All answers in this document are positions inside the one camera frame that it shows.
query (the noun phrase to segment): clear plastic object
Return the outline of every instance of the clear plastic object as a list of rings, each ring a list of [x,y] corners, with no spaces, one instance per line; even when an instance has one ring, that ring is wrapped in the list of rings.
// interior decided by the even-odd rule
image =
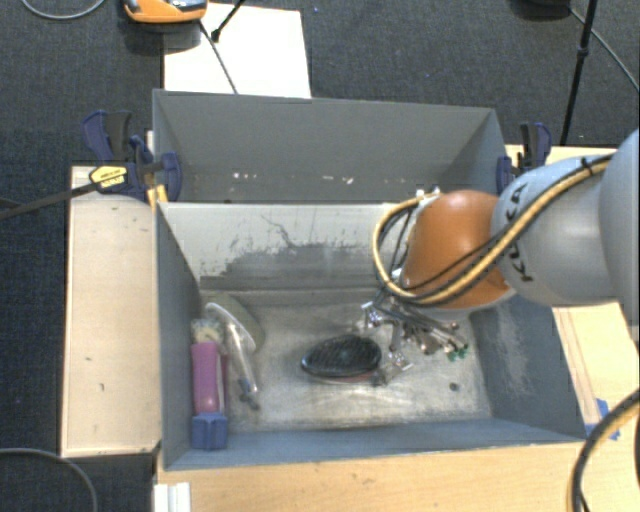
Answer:
[[[237,310],[241,307],[236,301],[226,297],[223,303],[209,302],[205,306],[205,315],[209,319],[220,321],[224,327],[223,345],[229,356],[231,365],[238,376],[240,386],[240,400],[246,402],[252,409],[259,409],[256,396],[258,393],[258,383],[256,381],[251,354],[253,354],[259,343],[243,321],[238,318]]]

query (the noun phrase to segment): white plastic piece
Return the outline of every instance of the white plastic piece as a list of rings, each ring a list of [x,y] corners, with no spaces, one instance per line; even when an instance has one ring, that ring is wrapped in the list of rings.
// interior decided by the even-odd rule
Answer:
[[[191,512],[191,485],[181,482],[176,485],[153,486],[154,512]]]

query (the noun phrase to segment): black stand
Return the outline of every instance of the black stand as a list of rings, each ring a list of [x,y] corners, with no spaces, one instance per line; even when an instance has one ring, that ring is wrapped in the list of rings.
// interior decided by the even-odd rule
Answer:
[[[560,146],[566,146],[567,144],[567,136],[569,135],[569,128],[571,127],[573,109],[576,104],[576,97],[578,96],[578,87],[580,86],[580,77],[582,76],[582,66],[584,65],[584,60],[587,58],[587,55],[589,55],[589,38],[591,37],[591,28],[593,27],[593,19],[596,15],[597,6],[598,0],[589,0],[584,28],[582,30],[582,37],[580,38],[580,45],[578,46],[578,60],[573,74],[573,83],[571,84],[571,93],[569,94],[569,104],[567,105],[567,111],[564,115],[564,126],[562,127],[562,135],[560,136]]]
[[[220,23],[220,26],[217,29],[215,29],[213,32],[211,32],[211,40],[214,43],[217,43],[218,41],[220,41],[220,34],[222,33],[222,29],[226,26],[227,23],[231,21],[231,18],[233,18],[234,14],[238,11],[238,9],[240,9],[240,7],[244,2],[245,0],[238,0],[236,4],[233,6],[233,9],[231,9],[231,12],[227,14],[227,17],[224,19],[224,21]]]

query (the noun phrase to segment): blue clamp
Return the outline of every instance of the blue clamp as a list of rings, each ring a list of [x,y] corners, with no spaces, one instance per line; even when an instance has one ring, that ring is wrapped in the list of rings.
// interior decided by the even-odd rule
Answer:
[[[95,153],[100,165],[117,163],[127,168],[125,183],[98,191],[103,194],[120,194],[142,202],[147,200],[147,190],[164,185],[169,201],[177,201],[182,189],[182,168],[178,155],[167,152],[154,163],[154,156],[139,135],[128,137],[131,113],[97,110],[82,121],[82,138]]]
[[[520,125],[524,153],[518,153],[518,164],[514,167],[511,158],[503,156],[498,159],[496,169],[496,188],[498,194],[514,181],[518,176],[537,167],[542,167],[547,161],[551,148],[551,132],[542,123],[523,123]]]

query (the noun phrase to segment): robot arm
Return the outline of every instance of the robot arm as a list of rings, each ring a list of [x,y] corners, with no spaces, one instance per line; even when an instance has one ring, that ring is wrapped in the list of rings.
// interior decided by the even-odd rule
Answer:
[[[535,169],[499,198],[429,196],[401,266],[387,271],[379,248],[424,198],[392,208],[374,232],[376,274],[396,303],[451,320],[514,293],[550,306],[617,299],[637,340],[638,131],[613,157]]]

